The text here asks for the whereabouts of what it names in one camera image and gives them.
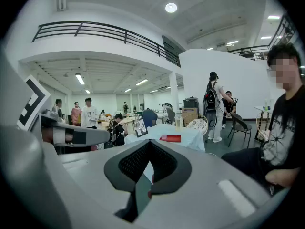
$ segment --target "balcony railing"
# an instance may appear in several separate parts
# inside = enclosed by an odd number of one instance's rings
[[[125,44],[130,43],[149,50],[180,67],[179,57],[158,43],[132,31],[109,24],[91,21],[60,21],[42,24],[39,26],[32,42],[40,38],[59,35],[102,36],[116,39]]]
[[[295,26],[287,15],[283,15],[279,26],[268,45],[239,48],[227,51],[251,60],[266,60],[272,46],[278,43],[288,43],[296,31]]]

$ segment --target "ceiling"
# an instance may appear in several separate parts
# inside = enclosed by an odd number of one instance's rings
[[[102,58],[91,55],[79,57],[59,57],[30,63],[42,68],[51,77],[67,87],[73,94],[92,93],[149,93],[169,86],[170,71],[144,62],[133,62],[122,58]],[[85,85],[81,85],[75,74],[80,73]],[[179,86],[183,86],[181,76],[176,76]],[[143,79],[147,82],[136,86]]]
[[[166,25],[177,32],[190,48],[216,48],[219,43],[238,40],[229,50],[263,45],[259,34],[275,33],[276,21],[266,21],[269,13],[280,12],[268,0],[67,0],[113,6],[159,26]],[[174,2],[175,13],[167,13],[165,5]]]

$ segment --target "cardboard box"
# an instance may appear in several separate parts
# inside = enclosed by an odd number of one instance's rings
[[[182,108],[183,126],[186,127],[192,120],[197,119],[198,108]]]

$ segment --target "ceiling light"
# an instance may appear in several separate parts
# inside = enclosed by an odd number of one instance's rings
[[[146,82],[146,81],[148,81],[148,79],[144,79],[143,81],[137,83],[136,86],[141,85],[142,83],[144,83],[144,82]]]
[[[280,18],[280,16],[274,16],[274,15],[269,15],[268,19],[274,19],[274,20],[278,20]]]
[[[82,80],[81,74],[75,74],[77,80],[80,82],[80,84],[85,85],[85,82]]]
[[[228,42],[227,45],[230,45],[230,44],[233,44],[233,43],[238,43],[238,41]]]
[[[177,10],[177,5],[174,3],[169,3],[165,6],[165,10],[169,13],[174,13]]]

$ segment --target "dark hair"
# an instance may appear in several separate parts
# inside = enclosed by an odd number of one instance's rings
[[[212,71],[210,73],[210,78],[209,78],[209,83],[207,85],[207,89],[211,89],[212,88],[212,83],[211,81],[215,81],[218,78],[218,75],[215,71]]]
[[[268,53],[267,64],[270,67],[272,65],[274,59],[285,59],[285,58],[293,58],[295,57],[297,60],[297,66],[301,66],[301,58],[295,47],[292,43],[279,43],[271,48]]]
[[[115,119],[117,119],[117,118],[122,120],[123,119],[123,115],[118,113],[118,114],[115,115]]]

